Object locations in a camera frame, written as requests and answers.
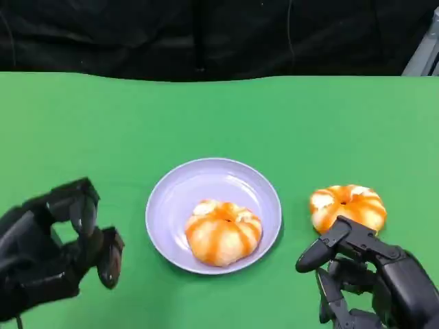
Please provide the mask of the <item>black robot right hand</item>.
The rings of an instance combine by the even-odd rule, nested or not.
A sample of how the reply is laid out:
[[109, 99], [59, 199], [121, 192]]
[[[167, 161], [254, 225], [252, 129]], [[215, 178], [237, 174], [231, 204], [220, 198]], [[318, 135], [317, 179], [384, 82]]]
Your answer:
[[298, 258], [299, 273], [314, 271], [320, 322], [334, 328], [437, 328], [438, 289], [418, 259], [347, 217]]

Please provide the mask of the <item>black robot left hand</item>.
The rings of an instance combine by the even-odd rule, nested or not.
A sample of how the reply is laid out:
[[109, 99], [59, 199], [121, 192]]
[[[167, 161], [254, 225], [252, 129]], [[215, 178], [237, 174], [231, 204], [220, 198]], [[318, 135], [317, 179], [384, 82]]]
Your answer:
[[1, 321], [75, 297], [96, 268], [116, 287], [124, 242], [115, 227], [96, 224], [99, 194], [88, 178], [57, 186], [13, 206], [1, 217]]

